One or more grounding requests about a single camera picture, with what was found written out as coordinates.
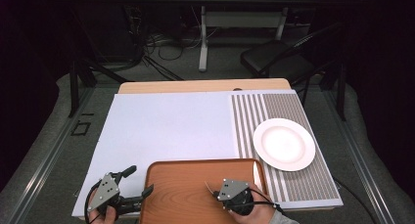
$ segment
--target white plate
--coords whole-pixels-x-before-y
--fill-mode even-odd
[[[254,146],[265,162],[285,171],[304,169],[315,156],[311,135],[301,125],[285,118],[263,121],[254,132]]]

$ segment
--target gray and white stripes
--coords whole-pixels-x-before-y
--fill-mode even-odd
[[[231,95],[231,107],[239,157],[252,157],[261,161],[269,195],[274,201],[304,202],[340,198],[316,142],[314,161],[307,168],[296,172],[276,169],[264,162],[255,152],[254,130],[268,118],[292,120],[302,125],[314,139],[296,93],[234,94]]]

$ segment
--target wooden board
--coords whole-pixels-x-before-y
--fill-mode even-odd
[[[283,78],[144,81],[121,84],[118,94],[232,91],[234,89],[291,89]]]
[[[208,190],[219,191],[224,178],[254,182],[251,158],[155,162],[147,171],[153,193],[141,208],[140,224],[236,223]],[[262,187],[262,166],[256,161]]]

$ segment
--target sleeve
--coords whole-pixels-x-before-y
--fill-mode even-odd
[[[299,224],[299,222],[291,220],[290,218],[281,214],[281,212],[278,210],[275,210],[274,215],[269,221],[269,224]]]

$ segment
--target white paper sheet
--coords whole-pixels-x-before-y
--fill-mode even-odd
[[[115,95],[72,216],[83,216],[90,188],[107,172],[137,165],[119,183],[120,194],[129,198],[141,196],[147,168],[155,161],[238,157],[229,109],[232,93]]]

